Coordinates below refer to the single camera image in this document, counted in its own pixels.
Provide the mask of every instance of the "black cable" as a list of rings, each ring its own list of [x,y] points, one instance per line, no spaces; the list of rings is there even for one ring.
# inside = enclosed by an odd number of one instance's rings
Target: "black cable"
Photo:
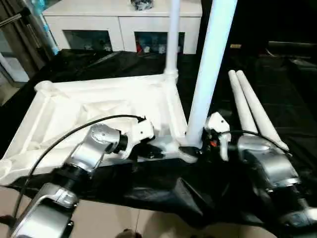
[[[261,135],[258,132],[253,132],[253,131],[249,131],[249,130],[228,130],[228,131],[224,131],[224,132],[219,132],[218,135],[223,135],[223,134],[250,134],[250,135],[256,135],[264,140],[267,140],[268,142],[272,143],[273,145],[275,145],[277,148],[279,148],[281,151],[283,151],[286,154],[290,154],[289,150],[283,148],[282,146],[280,146],[279,144],[277,144],[275,141],[273,141],[272,139]]]
[[[27,188],[27,185],[29,184],[31,178],[32,178],[32,175],[35,171],[35,169],[37,168],[37,166],[39,165],[39,163],[42,161],[42,159],[56,146],[58,145],[60,142],[62,142],[64,139],[66,139],[67,137],[71,136],[72,134],[74,134],[75,132],[85,128],[85,127],[88,127],[90,125],[93,125],[93,124],[96,124],[98,122],[101,122],[103,120],[108,120],[108,119],[113,119],[113,118],[136,118],[138,121],[142,121],[144,120],[144,118],[142,117],[138,117],[138,116],[134,116],[134,115],[115,115],[115,116],[109,116],[109,117],[103,117],[103,118],[100,118],[100,119],[97,119],[97,120],[93,120],[89,123],[86,123],[84,125],[81,125],[73,130],[71,130],[70,132],[68,132],[67,134],[65,134],[64,136],[62,136],[60,139],[58,139],[57,141],[55,141],[50,147],[48,147],[46,149],[46,151],[44,151],[44,153],[38,158],[38,160],[35,162],[35,164],[33,165],[33,167],[31,168],[27,178],[26,178],[26,181],[19,193],[19,196],[18,196],[18,199],[15,203],[15,206],[14,206],[14,210],[13,210],[13,217],[14,219],[16,219],[17,217],[17,214],[18,214],[18,211],[19,211],[19,207],[20,207],[20,204],[21,204],[21,201],[22,201],[22,198],[23,198],[23,195],[26,191],[26,188]]]

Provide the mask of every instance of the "white panel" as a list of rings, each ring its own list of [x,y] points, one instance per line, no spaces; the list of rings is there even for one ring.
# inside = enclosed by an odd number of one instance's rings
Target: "white panel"
[[[136,52],[134,32],[168,32],[168,17],[119,17],[124,50]],[[181,17],[179,32],[185,32],[184,54],[195,54],[200,27],[199,17]]]
[[[44,16],[135,16],[168,17],[171,0],[154,0],[154,7],[136,11],[131,0],[62,0],[43,12]],[[181,17],[201,17],[201,0],[181,0]]]
[[[70,49],[63,30],[108,31],[113,51],[123,50],[118,17],[46,16],[45,20],[60,50]]]

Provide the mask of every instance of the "curtain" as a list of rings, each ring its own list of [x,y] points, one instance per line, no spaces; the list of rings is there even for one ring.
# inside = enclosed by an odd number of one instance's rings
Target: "curtain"
[[[20,0],[0,0],[0,21],[17,14],[23,7]],[[19,19],[5,25],[1,30],[29,78],[32,78],[52,57],[43,47],[41,38],[37,36],[36,27],[32,26],[30,21]]]

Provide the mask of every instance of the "black fabric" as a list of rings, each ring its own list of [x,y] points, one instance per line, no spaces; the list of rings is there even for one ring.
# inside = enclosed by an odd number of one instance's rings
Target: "black fabric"
[[[177,88],[188,119],[199,69],[197,56],[179,56]],[[3,155],[42,80],[65,82],[162,73],[162,55],[63,50],[30,82],[0,108],[0,153]],[[210,113],[219,111],[232,129],[240,129],[227,72],[242,69],[282,139],[294,153],[292,163],[304,182],[306,198],[317,207],[317,123],[306,97],[294,86],[293,64],[288,59],[242,57],[226,54],[222,62]],[[33,197],[51,175],[31,180],[27,195]],[[10,187],[19,190],[25,178]],[[264,226],[283,237],[285,233],[253,195],[243,170],[233,159],[220,160],[210,153],[193,165],[174,160],[99,168],[90,189],[81,198],[178,214],[189,225],[212,222]]]

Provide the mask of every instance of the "white cabinet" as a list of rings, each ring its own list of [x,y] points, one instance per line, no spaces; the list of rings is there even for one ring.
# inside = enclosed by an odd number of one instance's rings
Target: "white cabinet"
[[[43,15],[60,50],[164,53],[169,9],[170,0],[154,0],[144,11],[130,0],[61,0]],[[181,0],[179,51],[196,53],[201,16],[200,0]]]

